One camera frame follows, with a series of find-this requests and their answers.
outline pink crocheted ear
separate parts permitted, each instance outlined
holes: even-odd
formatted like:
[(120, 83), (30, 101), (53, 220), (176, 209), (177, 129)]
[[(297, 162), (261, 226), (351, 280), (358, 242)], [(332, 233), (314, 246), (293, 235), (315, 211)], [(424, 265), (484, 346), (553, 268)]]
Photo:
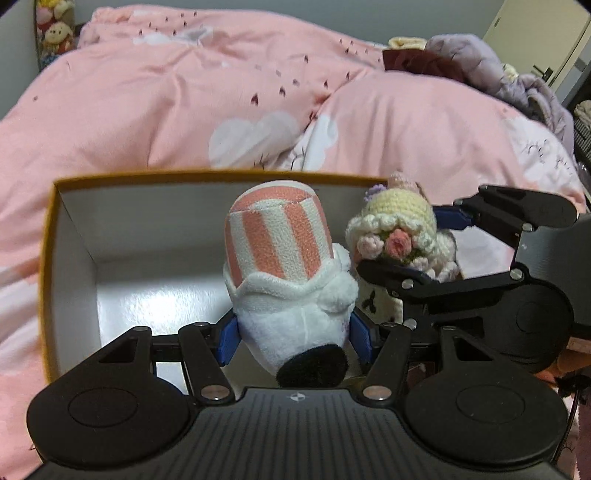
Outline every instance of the pink crocheted ear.
[(418, 193), (422, 195), (421, 190), (416, 182), (410, 180), (404, 173), (396, 171), (390, 175), (388, 179), (389, 189), (403, 189), (410, 192)]

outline textured black plate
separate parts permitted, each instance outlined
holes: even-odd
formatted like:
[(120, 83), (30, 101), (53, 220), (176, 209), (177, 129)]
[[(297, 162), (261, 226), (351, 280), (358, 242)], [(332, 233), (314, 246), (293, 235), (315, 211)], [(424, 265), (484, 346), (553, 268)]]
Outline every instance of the textured black plate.
[(252, 388), (204, 409), (176, 445), (143, 463), (77, 471), (53, 463), (30, 480), (558, 480), (548, 463), (483, 472), (445, 463), (414, 443), (394, 412), (356, 403), (346, 390)]

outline blue gripper pad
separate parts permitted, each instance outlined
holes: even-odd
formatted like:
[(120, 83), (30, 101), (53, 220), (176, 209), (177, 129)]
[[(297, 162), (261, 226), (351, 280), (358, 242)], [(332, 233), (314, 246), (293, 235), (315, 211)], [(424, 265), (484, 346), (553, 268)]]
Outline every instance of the blue gripper pad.
[(437, 228), (464, 230), (474, 225), (474, 219), (453, 205), (434, 206), (433, 212), (437, 219)]
[(365, 324), (355, 315), (351, 314), (349, 321), (349, 340), (359, 360), (364, 364), (372, 364), (375, 360), (369, 338), (369, 330)]
[(220, 367), (230, 363), (240, 345), (240, 332), (238, 331), (238, 318), (236, 315), (220, 331), (219, 346), (216, 350), (216, 360)]

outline cardboard box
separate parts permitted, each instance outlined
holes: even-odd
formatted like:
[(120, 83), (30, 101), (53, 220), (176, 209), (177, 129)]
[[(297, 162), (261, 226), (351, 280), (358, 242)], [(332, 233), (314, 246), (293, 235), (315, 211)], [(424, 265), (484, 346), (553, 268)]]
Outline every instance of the cardboard box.
[[(230, 308), (222, 278), (224, 221), (235, 199), (264, 181), (302, 181), (320, 198), (333, 241), (368, 187), (382, 181), (305, 173), (196, 171), (59, 180), (48, 212), (40, 319), (47, 378), (75, 367), (129, 328), (176, 333)], [(232, 385), (274, 386), (241, 345)], [(180, 365), (158, 375), (186, 391)]]

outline pink and white striped fabric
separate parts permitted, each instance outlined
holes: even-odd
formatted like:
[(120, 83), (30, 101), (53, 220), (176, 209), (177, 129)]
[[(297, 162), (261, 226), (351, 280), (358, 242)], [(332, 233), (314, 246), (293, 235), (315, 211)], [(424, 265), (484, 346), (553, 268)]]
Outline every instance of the pink and white striped fabric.
[(226, 217), (225, 239), (236, 288), (257, 271), (303, 283), (334, 256), (320, 201), (297, 181), (270, 181), (240, 195)]

